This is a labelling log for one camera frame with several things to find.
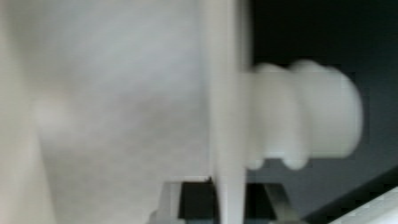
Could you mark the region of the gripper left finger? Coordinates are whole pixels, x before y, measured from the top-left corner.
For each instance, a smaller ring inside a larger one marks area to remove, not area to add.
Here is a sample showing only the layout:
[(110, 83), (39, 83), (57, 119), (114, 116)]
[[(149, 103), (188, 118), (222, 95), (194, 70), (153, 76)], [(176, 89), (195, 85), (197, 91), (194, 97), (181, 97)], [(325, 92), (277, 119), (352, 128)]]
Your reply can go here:
[(165, 182), (154, 224), (215, 224), (215, 220), (217, 195), (211, 180)]

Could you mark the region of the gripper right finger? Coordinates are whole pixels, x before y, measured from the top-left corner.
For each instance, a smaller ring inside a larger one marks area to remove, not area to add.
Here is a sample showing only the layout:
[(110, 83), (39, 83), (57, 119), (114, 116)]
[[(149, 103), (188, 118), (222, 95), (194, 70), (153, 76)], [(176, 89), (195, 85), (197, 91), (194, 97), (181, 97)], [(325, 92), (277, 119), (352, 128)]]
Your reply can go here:
[(247, 184), (245, 224), (309, 224), (293, 209), (284, 186), (277, 183)]

